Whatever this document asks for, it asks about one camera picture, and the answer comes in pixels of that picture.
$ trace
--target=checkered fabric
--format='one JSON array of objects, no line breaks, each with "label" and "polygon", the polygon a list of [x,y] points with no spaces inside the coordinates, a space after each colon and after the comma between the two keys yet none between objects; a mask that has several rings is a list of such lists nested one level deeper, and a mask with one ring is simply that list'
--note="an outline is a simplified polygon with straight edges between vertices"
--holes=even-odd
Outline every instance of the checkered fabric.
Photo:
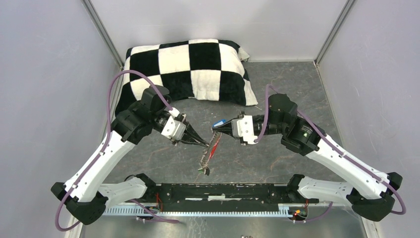
[{"label": "checkered fabric", "polygon": [[[249,55],[236,43],[198,39],[128,49],[124,70],[136,70],[169,90],[173,101],[196,98],[258,104],[241,61]],[[149,87],[144,79],[125,74],[115,114],[140,100]]]}]

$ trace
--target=white wall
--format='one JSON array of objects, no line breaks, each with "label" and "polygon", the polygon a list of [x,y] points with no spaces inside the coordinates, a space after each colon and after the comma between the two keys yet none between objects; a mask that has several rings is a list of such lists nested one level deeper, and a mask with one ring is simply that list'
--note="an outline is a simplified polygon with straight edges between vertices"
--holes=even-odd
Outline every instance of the white wall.
[{"label": "white wall", "polygon": [[118,68],[78,0],[2,1],[0,32],[0,237],[62,237],[50,187],[98,146]]},{"label": "white wall", "polygon": [[418,0],[357,1],[320,64],[345,147],[403,176],[408,212],[380,223],[387,238],[419,236],[419,12]]},{"label": "white wall", "polygon": [[345,0],[92,0],[119,53],[197,38],[233,40],[250,60],[313,60]]}]

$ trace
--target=robotic arm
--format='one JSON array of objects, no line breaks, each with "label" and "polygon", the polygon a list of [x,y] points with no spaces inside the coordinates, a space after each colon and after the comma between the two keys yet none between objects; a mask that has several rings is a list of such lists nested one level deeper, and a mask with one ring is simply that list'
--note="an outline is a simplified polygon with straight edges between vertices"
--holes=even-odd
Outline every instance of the robotic arm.
[{"label": "robotic arm", "polygon": [[[170,102],[169,91],[157,86],[165,99]],[[106,138],[92,154],[85,165],[65,183],[56,182],[51,191],[62,200],[71,188],[69,197],[65,201],[67,210],[85,225],[97,220],[106,208],[133,198],[140,198],[146,192],[147,186],[139,178],[107,185],[102,184],[115,165],[134,148],[145,136],[157,130],[172,141],[174,145],[179,142],[208,147],[209,143],[201,139],[192,126],[187,122],[186,115],[177,109],[164,111],[165,105],[157,93],[148,88],[143,92],[142,99],[133,103],[127,110],[119,113],[112,122],[112,132],[106,149],[101,148]],[[98,159],[77,185],[75,181],[88,165],[100,154]]]},{"label": "robotic arm", "polygon": [[[392,211],[395,200],[386,184],[394,190],[399,189],[402,182],[399,174],[386,174],[363,163],[317,127],[325,141],[309,121],[297,116],[297,105],[287,95],[271,95],[268,104],[264,135],[282,134],[280,143],[287,149],[321,163],[346,181],[322,181],[294,175],[288,185],[290,189],[307,199],[317,198],[352,206],[356,213],[373,221],[380,221]],[[241,112],[237,118],[214,127],[213,131],[239,139],[242,145],[255,144],[256,135],[263,130],[263,119],[264,115],[249,116]]]}]

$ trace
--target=black and white checkered pillow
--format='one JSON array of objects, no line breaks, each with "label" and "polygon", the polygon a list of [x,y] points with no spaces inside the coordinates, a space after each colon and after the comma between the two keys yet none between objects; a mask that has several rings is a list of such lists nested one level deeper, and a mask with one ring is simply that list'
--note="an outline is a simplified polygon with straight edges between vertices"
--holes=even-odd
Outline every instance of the black and white checkered pillow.
[{"label": "black and white checkered pillow", "polygon": [[[198,39],[128,49],[124,70],[145,74],[154,84],[166,87],[173,100],[196,98],[256,105],[248,73],[242,66],[249,55],[236,43]],[[125,74],[115,114],[140,100],[149,87],[144,79]]]}]

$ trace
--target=blue tag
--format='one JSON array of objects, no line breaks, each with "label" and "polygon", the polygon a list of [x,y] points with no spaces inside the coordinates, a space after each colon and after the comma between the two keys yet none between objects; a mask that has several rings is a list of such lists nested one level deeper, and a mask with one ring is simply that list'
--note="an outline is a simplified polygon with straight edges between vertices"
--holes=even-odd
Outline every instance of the blue tag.
[{"label": "blue tag", "polygon": [[213,124],[213,127],[223,125],[225,122],[226,122],[226,120],[224,120],[224,119],[223,119],[223,120],[220,120],[220,121],[218,121],[218,122],[214,123],[214,124]]}]

